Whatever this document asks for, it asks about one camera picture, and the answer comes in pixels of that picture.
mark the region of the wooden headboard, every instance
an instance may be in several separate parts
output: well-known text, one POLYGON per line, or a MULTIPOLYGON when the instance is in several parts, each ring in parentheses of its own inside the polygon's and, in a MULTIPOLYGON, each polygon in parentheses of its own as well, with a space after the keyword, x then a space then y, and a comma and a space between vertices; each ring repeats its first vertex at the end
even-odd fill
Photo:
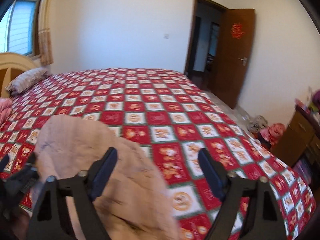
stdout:
POLYGON ((21 73, 36 67, 35 63, 26 56, 11 52, 0 53, 1 97, 9 97, 9 93, 5 88, 13 79, 21 73))

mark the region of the beige curtain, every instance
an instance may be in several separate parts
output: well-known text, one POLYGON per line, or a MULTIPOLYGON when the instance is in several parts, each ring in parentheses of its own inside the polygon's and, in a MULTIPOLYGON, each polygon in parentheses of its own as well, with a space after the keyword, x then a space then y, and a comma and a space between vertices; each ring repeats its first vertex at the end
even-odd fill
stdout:
POLYGON ((51 0, 41 0, 39 8, 39 49, 43 66, 53 63, 51 33, 49 28, 49 12, 51 0))

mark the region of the screw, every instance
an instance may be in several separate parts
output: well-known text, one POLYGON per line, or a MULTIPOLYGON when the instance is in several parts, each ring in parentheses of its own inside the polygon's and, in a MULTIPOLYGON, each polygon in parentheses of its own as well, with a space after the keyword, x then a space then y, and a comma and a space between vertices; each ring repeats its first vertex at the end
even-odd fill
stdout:
POLYGON ((230 172, 228 173, 228 176, 229 176, 230 178, 235 178, 235 177, 237 176, 237 174, 236 174, 234 171, 230 171, 230 172))
POLYGON ((88 175, 88 171, 79 171, 78 176, 79 177, 86 177, 88 175))
POLYGON ((262 177, 260 177, 260 181, 263 183, 267 183, 268 179, 266 177, 262 176, 262 177))
POLYGON ((47 182, 54 182, 57 178, 55 176, 49 176, 47 182))

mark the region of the red and white checkered bedspread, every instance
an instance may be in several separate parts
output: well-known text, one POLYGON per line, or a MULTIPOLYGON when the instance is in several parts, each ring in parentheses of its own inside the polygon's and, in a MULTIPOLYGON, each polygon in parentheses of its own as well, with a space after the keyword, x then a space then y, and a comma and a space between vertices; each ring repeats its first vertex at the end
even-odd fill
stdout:
MULTIPOLYGON (((12 115, 0 129, 0 156, 10 156, 1 178, 22 168, 41 127, 55 114, 99 120, 117 136, 140 143, 168 184, 182 239, 203 239, 221 205, 197 161, 202 147, 228 171, 270 179, 289 239, 316 207, 298 174, 247 136, 184 75, 163 69, 63 73, 15 98, 12 115)), ((29 195, 22 204, 31 207, 29 195)), ((246 209, 244 199, 231 239, 238 238, 246 209)))

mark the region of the peach-colored cloth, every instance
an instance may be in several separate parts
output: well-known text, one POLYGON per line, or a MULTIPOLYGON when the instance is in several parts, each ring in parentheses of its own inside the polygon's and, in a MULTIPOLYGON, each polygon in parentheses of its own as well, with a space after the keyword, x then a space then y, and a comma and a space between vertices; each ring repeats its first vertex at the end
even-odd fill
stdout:
POLYGON ((12 100, 10 98, 0 98, 0 125, 10 116, 12 111, 12 100))
MULTIPOLYGON (((109 147, 118 152, 116 164, 95 209, 111 239, 178 240, 172 201, 157 167, 139 144, 116 137, 107 125, 66 115, 52 116, 42 127, 35 148, 40 180, 75 176, 100 159, 109 147)), ((31 191, 36 202, 41 184, 31 191)), ((84 239, 72 202, 67 198, 77 239, 84 239)))

